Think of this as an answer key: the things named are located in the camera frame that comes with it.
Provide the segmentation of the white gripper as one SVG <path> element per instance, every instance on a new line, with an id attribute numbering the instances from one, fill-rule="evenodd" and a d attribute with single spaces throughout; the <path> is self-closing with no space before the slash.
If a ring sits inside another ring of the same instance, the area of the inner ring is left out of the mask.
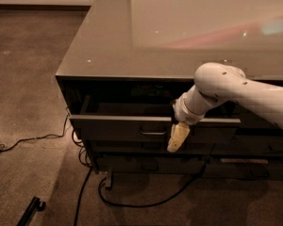
<path id="1" fill-rule="evenodd" d="M 173 105 L 175 119 L 178 124 L 173 124 L 167 151 L 177 152 L 190 133 L 189 125 L 195 125 L 205 117 L 208 111 L 205 98 L 198 91 L 184 92 Z"/>

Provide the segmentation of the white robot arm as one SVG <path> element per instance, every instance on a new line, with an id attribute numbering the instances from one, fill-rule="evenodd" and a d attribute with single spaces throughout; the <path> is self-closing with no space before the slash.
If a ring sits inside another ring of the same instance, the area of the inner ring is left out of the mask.
<path id="1" fill-rule="evenodd" d="M 178 151 L 190 127 L 227 101 L 283 129 L 283 87 L 250 80 L 241 69 L 215 62 L 201 65 L 193 81 L 194 85 L 173 103 L 177 123 L 172 126 L 168 152 Z"/>

